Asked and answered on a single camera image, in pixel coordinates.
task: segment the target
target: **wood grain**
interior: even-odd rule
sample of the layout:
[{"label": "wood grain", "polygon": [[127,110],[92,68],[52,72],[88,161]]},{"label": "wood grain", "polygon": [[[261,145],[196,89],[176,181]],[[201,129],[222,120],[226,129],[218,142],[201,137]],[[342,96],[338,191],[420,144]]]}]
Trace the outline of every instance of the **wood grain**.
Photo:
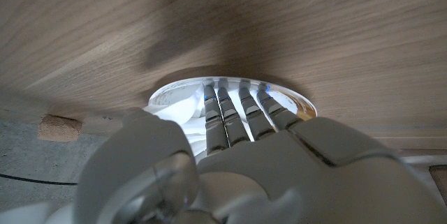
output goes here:
[{"label": "wood grain", "polygon": [[396,148],[447,149],[447,0],[0,0],[0,117],[109,135],[168,82],[253,77]]}]

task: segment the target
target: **gray floor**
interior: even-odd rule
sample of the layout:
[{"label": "gray floor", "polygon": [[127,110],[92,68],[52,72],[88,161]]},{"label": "gray floor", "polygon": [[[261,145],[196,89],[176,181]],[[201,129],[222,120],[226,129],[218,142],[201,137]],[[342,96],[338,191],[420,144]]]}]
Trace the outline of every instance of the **gray floor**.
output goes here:
[{"label": "gray floor", "polygon": [[[73,142],[43,141],[36,136],[37,125],[0,121],[0,174],[77,182],[84,164],[106,141],[86,134]],[[0,178],[0,211],[44,200],[63,205],[72,200],[75,188]]]}]

